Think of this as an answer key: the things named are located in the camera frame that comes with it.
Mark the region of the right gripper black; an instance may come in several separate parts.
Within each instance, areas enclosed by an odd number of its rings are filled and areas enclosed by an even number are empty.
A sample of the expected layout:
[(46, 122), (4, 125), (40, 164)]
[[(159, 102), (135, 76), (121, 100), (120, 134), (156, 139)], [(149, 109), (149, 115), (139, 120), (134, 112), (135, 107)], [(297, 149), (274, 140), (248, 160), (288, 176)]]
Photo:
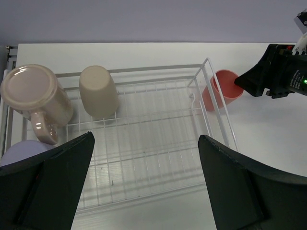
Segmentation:
[(236, 86), (254, 97), (283, 98), (292, 93), (307, 94), (307, 53), (292, 53), (293, 45), (269, 44), (259, 62), (235, 79)]

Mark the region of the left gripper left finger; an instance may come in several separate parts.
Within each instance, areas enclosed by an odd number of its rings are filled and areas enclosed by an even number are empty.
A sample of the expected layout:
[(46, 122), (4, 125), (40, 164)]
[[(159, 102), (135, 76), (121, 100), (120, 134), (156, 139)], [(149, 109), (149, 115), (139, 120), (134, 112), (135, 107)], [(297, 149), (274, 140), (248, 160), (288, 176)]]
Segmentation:
[(69, 230), (94, 151), (87, 132), (0, 168), (2, 230)]

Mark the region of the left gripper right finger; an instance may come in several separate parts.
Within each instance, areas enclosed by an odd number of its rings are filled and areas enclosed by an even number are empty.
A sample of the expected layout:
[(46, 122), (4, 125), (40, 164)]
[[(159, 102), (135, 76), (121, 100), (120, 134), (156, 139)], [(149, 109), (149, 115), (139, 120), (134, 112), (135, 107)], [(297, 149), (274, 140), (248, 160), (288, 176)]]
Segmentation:
[(217, 229), (306, 229), (306, 177), (265, 165), (207, 135), (199, 137), (198, 149)]

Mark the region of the purple plastic cup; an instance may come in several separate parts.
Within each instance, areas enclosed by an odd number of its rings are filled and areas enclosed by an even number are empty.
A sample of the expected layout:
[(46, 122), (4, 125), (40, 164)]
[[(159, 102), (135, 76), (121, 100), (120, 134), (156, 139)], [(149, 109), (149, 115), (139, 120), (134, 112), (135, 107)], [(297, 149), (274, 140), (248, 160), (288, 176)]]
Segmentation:
[(25, 140), (12, 145), (2, 156), (0, 165), (5, 166), (24, 159), (33, 157), (42, 152), (53, 149), (53, 145), (49, 145), (36, 140)]

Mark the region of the pink ceramic mug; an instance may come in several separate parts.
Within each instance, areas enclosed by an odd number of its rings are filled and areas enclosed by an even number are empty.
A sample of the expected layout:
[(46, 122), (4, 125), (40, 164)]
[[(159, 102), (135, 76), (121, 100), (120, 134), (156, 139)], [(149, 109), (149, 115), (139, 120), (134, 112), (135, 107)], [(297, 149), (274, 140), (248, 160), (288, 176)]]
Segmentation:
[(29, 64), (11, 70), (0, 86), (4, 102), (31, 122), (37, 139), (49, 145), (58, 143), (57, 129), (71, 120), (73, 106), (49, 68)]

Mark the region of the beige plastic cup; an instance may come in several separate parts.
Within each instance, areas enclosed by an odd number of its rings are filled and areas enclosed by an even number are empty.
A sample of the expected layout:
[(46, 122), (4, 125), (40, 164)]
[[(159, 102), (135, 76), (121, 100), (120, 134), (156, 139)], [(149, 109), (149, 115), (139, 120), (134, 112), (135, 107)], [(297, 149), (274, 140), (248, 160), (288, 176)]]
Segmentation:
[(109, 118), (119, 106), (116, 85), (102, 66), (89, 66), (81, 72), (79, 91), (84, 109), (92, 117)]

